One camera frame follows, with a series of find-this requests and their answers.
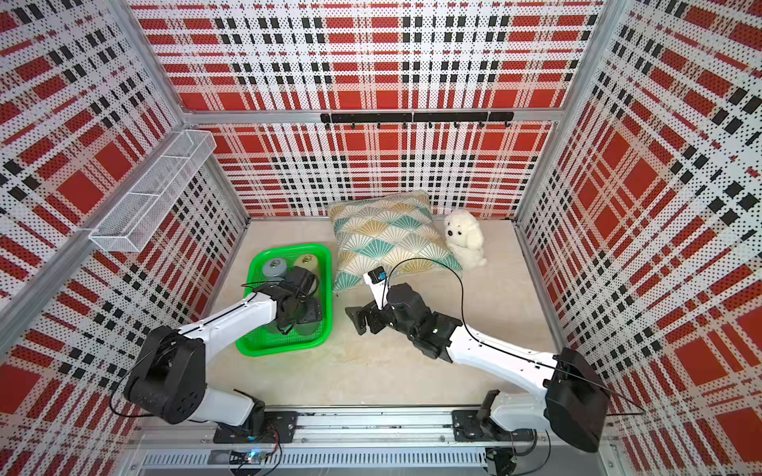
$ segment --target red plaid pattern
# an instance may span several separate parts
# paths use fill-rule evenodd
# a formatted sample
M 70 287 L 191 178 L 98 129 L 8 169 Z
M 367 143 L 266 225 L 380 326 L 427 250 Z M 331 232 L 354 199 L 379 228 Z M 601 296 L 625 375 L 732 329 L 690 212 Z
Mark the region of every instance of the red plaid pattern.
M 559 107 L 603 2 L 130 4 L 195 111 Z
M 175 125 L 104 7 L 16 3 L 0 12 L 0 308 Z
M 762 471 L 762 3 L 721 3 L 632 3 L 524 224 L 642 474 Z
M 0 56 L 3 306 L 175 119 L 99 2 L 6 2 Z M 142 253 L 85 259 L 0 363 L 0 473 L 115 469 L 136 421 L 111 390 L 150 329 L 200 317 L 240 231 L 201 171 Z
M 85 259 L 0 364 L 3 474 L 111 473 L 137 420 L 110 393 L 151 329 L 201 317 L 240 232 L 202 170 L 143 252 Z
M 325 215 L 339 200 L 426 190 L 436 213 L 512 217 L 551 124 L 203 128 L 251 216 Z

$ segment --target beige floor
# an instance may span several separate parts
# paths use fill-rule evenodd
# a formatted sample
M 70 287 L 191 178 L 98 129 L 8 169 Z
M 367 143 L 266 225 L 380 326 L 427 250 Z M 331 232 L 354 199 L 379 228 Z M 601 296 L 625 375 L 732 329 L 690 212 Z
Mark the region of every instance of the beige floor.
M 482 222 L 482 231 L 488 263 L 463 277 L 466 321 L 516 345 L 555 351 L 512 224 Z M 323 243 L 336 254 L 328 220 L 254 221 L 214 311 L 242 297 L 240 284 L 259 252 L 309 242 Z M 460 289 L 449 271 L 407 276 L 398 282 L 405 281 L 432 310 L 460 317 Z M 390 329 L 357 335 L 344 308 L 365 305 L 372 298 L 365 286 L 335 297 L 333 331 L 320 347 L 257 358 L 243 356 L 235 345 L 227 347 L 208 365 L 207 381 L 218 388 L 245 391 L 269 405 L 477 404 L 493 388 L 521 391 L 487 372 L 429 359 Z

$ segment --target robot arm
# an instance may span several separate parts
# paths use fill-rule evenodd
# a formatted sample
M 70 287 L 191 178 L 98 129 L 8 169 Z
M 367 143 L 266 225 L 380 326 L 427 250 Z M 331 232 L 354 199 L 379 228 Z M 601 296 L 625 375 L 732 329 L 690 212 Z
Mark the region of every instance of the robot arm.
M 379 267 L 365 276 L 374 300 L 347 308 L 357 333 L 385 327 L 402 332 L 425 356 L 474 366 L 520 386 L 536 399 L 531 412 L 517 415 L 510 395 L 490 392 L 482 405 L 481 426 L 496 439 L 519 428 L 548 426 L 570 445 L 596 452 L 610 396 L 603 381 L 569 348 L 559 355 L 536 352 L 483 334 L 461 320 L 431 311 L 407 283 L 387 286 Z
M 294 267 L 277 285 L 259 286 L 241 301 L 179 329 L 157 327 L 146 337 L 130 372 L 124 397 L 167 423 L 215 421 L 255 436 L 259 400 L 207 387 L 207 363 L 257 327 L 275 321 L 283 334 L 295 324 L 322 319 L 310 290 L 315 275 Z

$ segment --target geometric patterned pillow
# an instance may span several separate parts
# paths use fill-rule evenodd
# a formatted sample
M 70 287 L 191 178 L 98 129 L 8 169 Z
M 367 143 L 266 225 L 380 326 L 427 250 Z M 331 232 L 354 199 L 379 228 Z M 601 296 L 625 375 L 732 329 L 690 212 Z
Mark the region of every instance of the geometric patterned pillow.
M 363 275 L 383 266 L 391 271 L 400 261 L 426 257 L 460 271 L 462 268 L 435 229 L 431 202 L 424 191 L 398 193 L 330 205 L 328 216 L 338 241 L 338 273 L 334 292 L 363 285 Z M 404 263 L 395 276 L 439 267 L 427 260 Z

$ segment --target wire mesh basket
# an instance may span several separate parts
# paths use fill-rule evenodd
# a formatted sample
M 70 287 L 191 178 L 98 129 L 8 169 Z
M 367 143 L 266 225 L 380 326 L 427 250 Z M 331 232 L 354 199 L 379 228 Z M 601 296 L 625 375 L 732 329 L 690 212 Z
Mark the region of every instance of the wire mesh basket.
M 105 251 L 140 252 L 215 148 L 212 133 L 184 130 L 90 233 Z

